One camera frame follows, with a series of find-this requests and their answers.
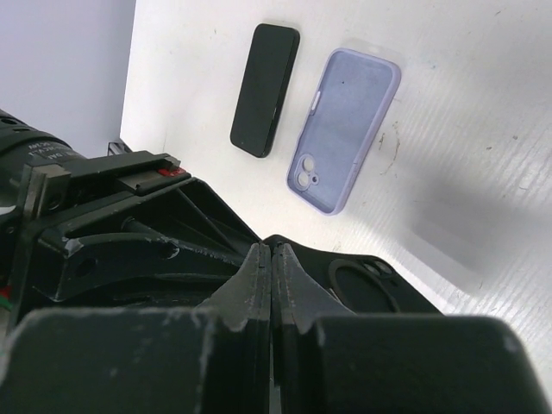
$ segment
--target phone case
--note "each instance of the phone case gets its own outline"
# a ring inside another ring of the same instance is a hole
[[[290,189],[324,214],[341,211],[399,83],[392,62],[335,50],[299,136]]]

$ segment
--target black plastic part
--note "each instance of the black plastic part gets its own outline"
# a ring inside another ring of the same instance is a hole
[[[268,413],[271,365],[286,414],[549,412],[505,325],[441,316],[382,259],[260,242],[167,154],[23,167],[24,145],[2,412]],[[22,220],[56,173],[59,208]]]
[[[110,142],[107,145],[107,155],[119,155],[125,153],[132,153],[132,150],[121,140]]]
[[[379,257],[321,252],[301,246],[281,235],[270,236],[265,243],[272,248],[289,244],[304,271],[326,290],[338,287],[345,297],[344,303],[355,312],[393,313],[399,310],[403,313],[441,314],[389,263]],[[348,265],[336,267],[340,261]],[[378,283],[367,279],[356,267],[370,272]],[[331,283],[332,279],[338,282],[338,286]]]
[[[204,203],[210,210],[198,208]],[[102,286],[102,306],[131,298],[142,306],[158,304],[166,297],[165,286],[175,282],[182,288],[172,295],[172,305],[190,304],[189,295],[198,295],[191,286],[203,300],[237,271],[259,240],[197,179],[145,197],[120,192],[82,204],[35,220],[20,237],[12,271],[12,327],[33,309],[93,305],[90,296]],[[149,283],[131,297],[118,287],[139,278]]]
[[[3,412],[267,412],[270,262],[254,244],[195,310],[34,312],[11,337]]]
[[[549,412],[521,343],[491,318],[321,317],[310,344],[319,412]]]
[[[260,24],[254,31],[230,140],[255,157],[273,146],[298,46],[294,28]]]
[[[0,110],[0,208],[15,205],[25,164],[83,158],[59,138]]]

